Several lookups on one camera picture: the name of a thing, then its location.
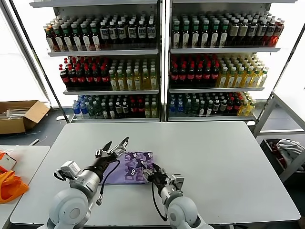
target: purple bag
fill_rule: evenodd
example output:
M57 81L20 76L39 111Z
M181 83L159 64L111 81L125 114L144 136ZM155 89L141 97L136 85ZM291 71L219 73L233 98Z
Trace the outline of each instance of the purple bag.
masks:
M106 184L145 184L147 180L142 174L141 164L153 169L152 152L126 152L119 158L120 164L106 180ZM117 162L109 165L104 178L116 166Z

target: yellow juice bottle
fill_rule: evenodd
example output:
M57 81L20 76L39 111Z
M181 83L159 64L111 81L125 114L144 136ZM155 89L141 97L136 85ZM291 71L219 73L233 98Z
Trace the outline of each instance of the yellow juice bottle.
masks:
M242 81L240 83L240 87L249 87L250 81L252 79L252 71L253 71L253 66L250 66L248 68L247 74L243 76Z
M232 67L229 76L227 76L224 87L232 87L234 82L236 68Z
M261 71L261 67L257 67L251 79L250 87L257 87L258 80L260 79L260 74L259 74L260 71Z
M243 79L243 73L244 73L244 67L239 67L238 73L233 81L233 87L240 87L240 83Z
M148 70L147 68L143 69L143 89L144 90L150 90L151 89L151 81L149 78Z
M247 99L245 99L245 100L243 101L242 106L239 108L239 110L238 110L238 112L237 112L237 115L238 115L238 116L246 116L248 102L249 102L249 101L248 101Z
M228 68L223 67L223 70L222 70L220 76L218 77L218 79L219 79L219 83L217 85L218 88L224 88L224 83L227 78L227 71L228 71Z

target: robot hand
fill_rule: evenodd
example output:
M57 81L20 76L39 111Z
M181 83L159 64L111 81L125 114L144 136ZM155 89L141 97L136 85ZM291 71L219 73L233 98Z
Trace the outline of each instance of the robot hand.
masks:
M169 177L165 170L156 164L153 164L152 170L147 169L144 165L142 168L145 178L152 182L152 198L159 215L164 221L169 217L173 229L213 229L198 214L195 203L190 198L183 196L181 189L184 177L181 174L173 174L172 177ZM154 184L162 198L165 216L157 207L153 191Z
M110 149L112 142L107 143L96 154L96 160L82 172L74 161L67 161L54 176L61 180L69 180L70 188L59 192L53 199L49 211L49 220L40 229L78 229L88 221L95 203L102 204L105 181L120 164L118 158L126 151L128 137L119 145ZM103 180L103 174L108 165L117 162L117 165Z

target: orange bag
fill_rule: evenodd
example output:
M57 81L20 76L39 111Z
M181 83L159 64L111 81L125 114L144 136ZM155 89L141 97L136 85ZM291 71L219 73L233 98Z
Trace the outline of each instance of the orange bag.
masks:
M15 176L15 171L8 171L0 175L0 204L10 202L25 193L29 187Z

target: white table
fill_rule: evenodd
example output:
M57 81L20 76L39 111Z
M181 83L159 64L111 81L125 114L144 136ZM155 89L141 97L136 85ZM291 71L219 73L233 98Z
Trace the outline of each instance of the white table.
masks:
M300 214L244 122L67 124L10 220L44 224L53 196L68 182L53 177L67 160L81 168L108 141L129 136L128 150L153 151L169 174L185 176L183 192L209 224L297 220ZM159 226L150 185L106 186L87 226Z
M13 168L16 176L20 176L23 183L29 184L47 155L49 146L0 146L0 149L8 152L17 160ZM6 228L9 218L21 197L0 205L0 228Z

